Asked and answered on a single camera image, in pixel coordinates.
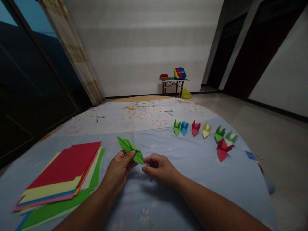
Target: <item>yellow origami crane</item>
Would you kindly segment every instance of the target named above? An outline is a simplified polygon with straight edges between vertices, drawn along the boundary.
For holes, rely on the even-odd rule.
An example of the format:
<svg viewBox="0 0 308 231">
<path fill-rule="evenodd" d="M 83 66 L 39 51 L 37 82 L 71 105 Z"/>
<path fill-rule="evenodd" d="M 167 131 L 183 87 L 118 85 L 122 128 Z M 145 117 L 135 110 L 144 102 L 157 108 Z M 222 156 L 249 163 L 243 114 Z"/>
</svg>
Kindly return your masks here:
<svg viewBox="0 0 308 231">
<path fill-rule="evenodd" d="M 212 128 L 213 126 L 208 126 L 208 122 L 205 123 L 205 125 L 203 126 L 203 131 L 202 131 L 203 138 L 206 138 L 210 134 L 210 131 L 212 130 Z"/>
</svg>

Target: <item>floor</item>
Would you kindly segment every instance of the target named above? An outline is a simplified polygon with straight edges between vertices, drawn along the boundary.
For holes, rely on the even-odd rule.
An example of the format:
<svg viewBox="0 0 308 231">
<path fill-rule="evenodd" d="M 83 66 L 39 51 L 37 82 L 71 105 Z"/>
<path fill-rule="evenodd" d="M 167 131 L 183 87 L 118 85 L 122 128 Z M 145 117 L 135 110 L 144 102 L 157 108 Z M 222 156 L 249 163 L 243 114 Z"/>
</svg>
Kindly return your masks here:
<svg viewBox="0 0 308 231">
<path fill-rule="evenodd" d="M 276 186 L 271 196 L 279 230 L 308 230 L 308 124 L 231 96 L 193 95 L 245 140 Z"/>
<path fill-rule="evenodd" d="M 209 87 L 209 86 L 201 86 L 200 93 L 203 92 L 217 92 L 217 89 Z"/>
</svg>

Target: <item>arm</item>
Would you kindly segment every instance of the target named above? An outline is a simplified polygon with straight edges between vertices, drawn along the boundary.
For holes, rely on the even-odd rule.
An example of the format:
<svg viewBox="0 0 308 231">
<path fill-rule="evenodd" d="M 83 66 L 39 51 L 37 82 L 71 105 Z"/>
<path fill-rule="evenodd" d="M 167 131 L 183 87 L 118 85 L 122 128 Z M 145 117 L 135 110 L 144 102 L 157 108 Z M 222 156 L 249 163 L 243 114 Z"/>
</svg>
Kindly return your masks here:
<svg viewBox="0 0 308 231">
<path fill-rule="evenodd" d="M 124 151 L 119 152 L 110 162 L 99 188 L 54 230 L 99 230 L 122 191 L 128 173 L 137 165 L 132 160 L 135 153 L 135 150 L 127 155 Z"/>
<path fill-rule="evenodd" d="M 181 175 L 167 157 L 152 154 L 143 160 L 142 170 L 166 184 L 173 186 L 183 197 L 204 228 L 210 230 L 269 230 L 245 210 Z M 153 162 L 158 168 L 152 168 Z"/>
</svg>

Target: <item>person's right hand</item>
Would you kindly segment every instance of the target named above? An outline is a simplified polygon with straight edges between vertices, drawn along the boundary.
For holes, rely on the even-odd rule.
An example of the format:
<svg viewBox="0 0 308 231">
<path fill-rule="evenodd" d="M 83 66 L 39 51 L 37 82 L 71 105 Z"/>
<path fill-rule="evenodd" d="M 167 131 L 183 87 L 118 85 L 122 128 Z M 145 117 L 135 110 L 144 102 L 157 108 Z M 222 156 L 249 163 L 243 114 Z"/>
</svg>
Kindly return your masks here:
<svg viewBox="0 0 308 231">
<path fill-rule="evenodd" d="M 165 156 L 153 153 L 144 158 L 143 162 L 147 165 L 142 168 L 142 171 L 171 186 L 174 186 L 182 176 Z M 153 162 L 158 163 L 158 168 L 151 167 Z"/>
</svg>

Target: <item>dark door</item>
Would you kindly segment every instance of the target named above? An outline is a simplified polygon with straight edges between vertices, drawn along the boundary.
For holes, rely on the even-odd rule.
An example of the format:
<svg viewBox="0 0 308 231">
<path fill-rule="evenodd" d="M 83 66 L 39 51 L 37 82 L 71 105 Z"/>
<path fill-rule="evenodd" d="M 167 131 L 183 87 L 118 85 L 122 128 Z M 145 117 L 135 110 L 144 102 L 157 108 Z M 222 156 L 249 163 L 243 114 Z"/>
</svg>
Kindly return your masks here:
<svg viewBox="0 0 308 231">
<path fill-rule="evenodd" d="M 252 21 L 224 92 L 247 99 L 307 5 L 307 0 L 265 0 Z"/>
<path fill-rule="evenodd" d="M 0 21 L 0 167 L 78 112 L 28 31 L 5 13 L 5 22 Z"/>
<path fill-rule="evenodd" d="M 208 86 L 218 89 L 246 16 L 247 13 L 242 14 L 224 25 L 209 74 Z"/>
</svg>

